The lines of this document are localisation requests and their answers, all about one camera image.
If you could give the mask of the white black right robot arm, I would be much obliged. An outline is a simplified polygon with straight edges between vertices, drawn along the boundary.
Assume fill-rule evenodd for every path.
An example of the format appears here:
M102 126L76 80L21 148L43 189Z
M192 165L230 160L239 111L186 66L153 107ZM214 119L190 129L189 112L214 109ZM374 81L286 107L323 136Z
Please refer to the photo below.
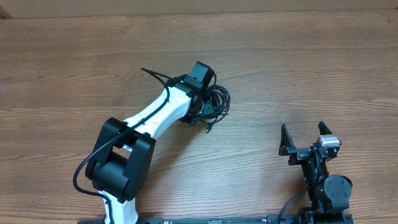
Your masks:
M353 183L343 175L330 175L326 163L337 156L342 145L323 121L318 124L320 135L306 148L297 148L283 124L279 146L280 156L289 156L290 166L300 165L305 181L305 190L299 192L281 208L278 223L353 223L353 217L346 214L349 209ZM301 208L296 215L284 215L286 208L299 197L308 194L310 206Z

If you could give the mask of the black USB cable pulled apart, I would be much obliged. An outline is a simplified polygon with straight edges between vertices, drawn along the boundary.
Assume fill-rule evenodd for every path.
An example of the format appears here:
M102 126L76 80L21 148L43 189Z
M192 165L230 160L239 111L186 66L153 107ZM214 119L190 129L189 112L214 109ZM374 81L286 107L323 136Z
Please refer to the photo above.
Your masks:
M217 97L217 100L218 100L218 107L216 109L215 116L211 119L201 119L200 118L201 112L199 112L195 116L180 119L181 121L185 121L188 124L196 124L199 121L207 124L207 127L206 127L207 133L209 133L211 131L212 127L216 123L219 123L221 120L223 120L229 114L229 109L230 109L230 104L231 104L231 96L229 94L229 91L225 87L223 87L221 85L212 85L209 88L213 89L215 96Z

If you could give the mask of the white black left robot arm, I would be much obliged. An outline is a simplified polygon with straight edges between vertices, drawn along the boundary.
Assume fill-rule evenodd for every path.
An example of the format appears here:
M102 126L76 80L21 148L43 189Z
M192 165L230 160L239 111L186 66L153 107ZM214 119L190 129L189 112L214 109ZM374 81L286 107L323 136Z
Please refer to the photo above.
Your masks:
M215 123L223 112L222 103L230 100L223 99L218 85L205 91L168 86L135 116L108 119L93 152L77 168L92 181L91 195L103 199L106 214L99 223L137 223L135 198L149 173L156 140L177 120Z

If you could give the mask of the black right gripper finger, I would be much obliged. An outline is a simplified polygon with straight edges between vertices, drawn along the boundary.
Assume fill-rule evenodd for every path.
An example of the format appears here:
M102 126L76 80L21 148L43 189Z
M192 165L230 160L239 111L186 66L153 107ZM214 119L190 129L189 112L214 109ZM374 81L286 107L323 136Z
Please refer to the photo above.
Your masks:
M329 128L327 127L327 125L323 122L320 121L318 124L318 129L320 131L320 135L329 135L329 134L333 134Z
M286 124L281 126L281 139L279 146L279 155L288 156L295 149L294 142L289 134Z

